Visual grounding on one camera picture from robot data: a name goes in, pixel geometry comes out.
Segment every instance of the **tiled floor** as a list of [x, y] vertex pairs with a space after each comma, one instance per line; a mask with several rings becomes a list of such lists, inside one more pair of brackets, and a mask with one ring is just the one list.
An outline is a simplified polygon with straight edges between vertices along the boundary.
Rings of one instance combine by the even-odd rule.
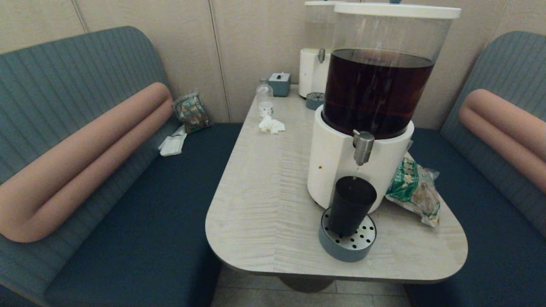
[[402, 285], [336, 280], [318, 293], [293, 291], [272, 276], [222, 268], [212, 307], [410, 307]]

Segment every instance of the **metal spigot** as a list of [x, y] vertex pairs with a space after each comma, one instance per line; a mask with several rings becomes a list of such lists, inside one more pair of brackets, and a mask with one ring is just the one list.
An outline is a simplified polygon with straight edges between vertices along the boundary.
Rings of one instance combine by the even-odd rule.
[[353, 130], [353, 133], [354, 160], [361, 166], [370, 160], [375, 137], [367, 131]]
[[324, 50], [323, 48], [320, 48], [318, 50], [318, 61], [322, 64], [322, 62], [324, 62], [324, 58], [326, 56], [326, 50]]

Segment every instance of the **food package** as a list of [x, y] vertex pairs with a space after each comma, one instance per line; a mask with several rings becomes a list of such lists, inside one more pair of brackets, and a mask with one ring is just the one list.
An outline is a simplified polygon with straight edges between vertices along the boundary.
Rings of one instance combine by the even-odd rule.
[[434, 187], [438, 174], [406, 156], [400, 163], [385, 197], [417, 213], [421, 216], [422, 223], [436, 227], [440, 224], [440, 195]]
[[173, 109], [178, 120], [184, 123], [188, 134], [212, 126], [196, 92], [178, 98], [173, 102]]

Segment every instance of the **gray tissue box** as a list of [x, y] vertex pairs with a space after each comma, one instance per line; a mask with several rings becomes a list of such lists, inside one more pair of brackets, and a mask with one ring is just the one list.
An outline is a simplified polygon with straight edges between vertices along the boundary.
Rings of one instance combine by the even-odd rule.
[[275, 73], [269, 78], [268, 84], [273, 88], [273, 96], [286, 97], [290, 92], [290, 74]]

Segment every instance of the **dark brown liquid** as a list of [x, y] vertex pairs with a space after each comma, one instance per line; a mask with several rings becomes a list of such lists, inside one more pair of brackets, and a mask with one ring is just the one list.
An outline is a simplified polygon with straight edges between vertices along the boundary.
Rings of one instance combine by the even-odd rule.
[[402, 134], [421, 98], [434, 63], [426, 58], [374, 49], [332, 53], [322, 118], [353, 135], [376, 139]]

